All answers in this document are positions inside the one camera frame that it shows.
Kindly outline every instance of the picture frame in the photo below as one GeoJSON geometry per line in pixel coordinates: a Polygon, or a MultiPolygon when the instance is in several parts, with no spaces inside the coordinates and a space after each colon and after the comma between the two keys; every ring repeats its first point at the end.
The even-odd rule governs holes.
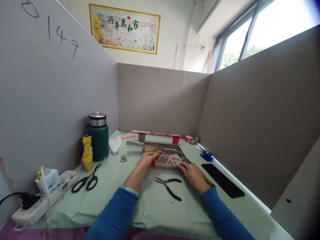
{"type": "Polygon", "coordinates": [[[91,35],[102,47],[157,54],[160,15],[89,3],[91,35]]]}

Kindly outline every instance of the handwritten number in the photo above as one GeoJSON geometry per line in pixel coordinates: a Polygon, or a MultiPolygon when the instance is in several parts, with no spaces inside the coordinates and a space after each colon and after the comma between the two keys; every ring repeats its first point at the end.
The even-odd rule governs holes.
{"type": "Polygon", "coordinates": [[[73,60],[73,59],[74,59],[74,55],[76,54],[76,50],[77,50],[77,48],[79,47],[79,45],[78,45],[78,43],[77,43],[75,40],[72,40],[71,43],[72,43],[73,46],[76,47],[76,49],[74,50],[74,53],[73,53],[73,57],[72,57],[72,60],[73,60]]]}
{"type": "Polygon", "coordinates": [[[63,35],[63,31],[61,31],[61,35],[59,35],[61,37],[61,43],[62,43],[62,39],[67,40],[62,35],[63,35]]]}
{"type": "Polygon", "coordinates": [[[48,16],[48,31],[49,31],[49,39],[51,40],[51,37],[50,37],[50,16],[48,16]]]}
{"type": "Polygon", "coordinates": [[[29,14],[31,17],[38,18],[38,17],[39,17],[39,14],[38,14],[38,11],[37,11],[37,9],[35,8],[35,6],[34,6],[29,0],[26,0],[26,1],[27,1],[27,3],[21,3],[21,6],[22,6],[23,10],[24,10],[26,13],[28,13],[28,11],[25,10],[25,8],[24,8],[23,5],[25,5],[25,4],[28,4],[28,5],[31,4],[31,5],[33,6],[34,10],[36,10],[37,15],[34,16],[34,15],[30,14],[30,13],[28,13],[28,14],[29,14]]]}
{"type": "MultiPolygon", "coordinates": [[[[23,8],[23,10],[28,13],[31,17],[34,17],[34,18],[39,18],[39,13],[37,11],[37,9],[35,8],[35,6],[29,1],[29,0],[26,0],[27,2],[23,2],[21,3],[21,6],[23,8]],[[32,15],[31,13],[29,13],[24,7],[24,5],[29,5],[31,4],[31,6],[33,6],[34,10],[36,11],[37,15],[32,15]]],[[[67,40],[66,38],[63,37],[63,31],[61,31],[61,35],[58,33],[59,31],[59,28],[60,26],[58,26],[57,28],[57,31],[56,33],[58,34],[59,37],[61,37],[61,43],[62,43],[62,40],[67,40]]],[[[48,35],[49,35],[49,39],[51,40],[51,32],[50,32],[50,16],[48,15],[48,35]]],[[[72,45],[76,47],[76,49],[74,50],[74,53],[73,53],[73,57],[72,57],[72,60],[74,59],[74,56],[76,55],[76,51],[79,47],[78,43],[76,42],[76,40],[72,40],[71,41],[72,45]]]]}

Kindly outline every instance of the scissors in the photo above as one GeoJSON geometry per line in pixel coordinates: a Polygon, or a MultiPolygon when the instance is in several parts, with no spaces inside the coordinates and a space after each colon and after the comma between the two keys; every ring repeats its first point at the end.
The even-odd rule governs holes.
{"type": "Polygon", "coordinates": [[[176,200],[178,200],[178,201],[181,201],[181,198],[179,198],[178,196],[176,196],[172,191],[171,191],[171,189],[168,187],[168,185],[167,185],[167,183],[168,182],[180,182],[181,183],[181,180],[179,180],[179,179],[176,179],[176,178],[171,178],[171,179],[169,179],[169,180],[162,180],[161,178],[158,178],[158,177],[156,177],[157,179],[155,180],[156,182],[158,182],[158,183],[162,183],[163,185],[165,185],[166,186],[166,189],[168,190],[168,192],[170,193],[170,195],[174,198],[174,199],[176,199],[176,200]]]}
{"type": "Polygon", "coordinates": [[[96,171],[98,170],[98,168],[101,166],[101,164],[102,164],[102,163],[99,163],[99,164],[95,167],[95,169],[93,170],[93,172],[92,172],[88,177],[84,177],[84,178],[82,178],[81,180],[79,180],[79,181],[73,186],[73,188],[72,188],[72,193],[79,192],[79,190],[86,184],[87,180],[88,180],[91,176],[92,176],[92,178],[89,180],[89,182],[88,182],[88,184],[87,184],[87,186],[86,186],[86,190],[87,190],[87,191],[90,191],[91,189],[93,189],[93,188],[97,185],[97,183],[98,183],[98,177],[95,176],[94,174],[96,173],[96,171]],[[91,184],[94,180],[96,180],[95,184],[94,184],[92,187],[90,187],[90,184],[91,184]]]}

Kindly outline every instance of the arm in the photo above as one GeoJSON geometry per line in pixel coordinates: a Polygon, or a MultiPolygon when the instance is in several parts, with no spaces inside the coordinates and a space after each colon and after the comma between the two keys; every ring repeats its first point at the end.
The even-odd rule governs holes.
{"type": "Polygon", "coordinates": [[[203,193],[202,199],[207,207],[214,226],[225,239],[254,239],[248,230],[219,198],[213,187],[203,193]]]}
{"type": "Polygon", "coordinates": [[[186,162],[179,165],[188,182],[200,193],[209,215],[223,240],[254,239],[248,230],[219,198],[215,187],[205,182],[201,170],[186,162]]]}
{"type": "Polygon", "coordinates": [[[137,166],[127,177],[123,186],[118,188],[90,227],[85,240],[123,239],[138,201],[140,182],[149,168],[157,167],[156,160],[159,160],[157,153],[142,154],[137,166]]]}

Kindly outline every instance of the yellow bag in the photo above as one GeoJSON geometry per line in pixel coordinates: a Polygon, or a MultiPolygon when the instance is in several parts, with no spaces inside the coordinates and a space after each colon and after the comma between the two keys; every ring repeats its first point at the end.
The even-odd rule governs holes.
{"type": "Polygon", "coordinates": [[[81,158],[81,164],[86,169],[86,172],[90,172],[91,166],[92,166],[92,158],[93,158],[93,152],[92,152],[92,146],[91,146],[91,136],[85,135],[82,138],[83,143],[83,155],[81,158]]]}

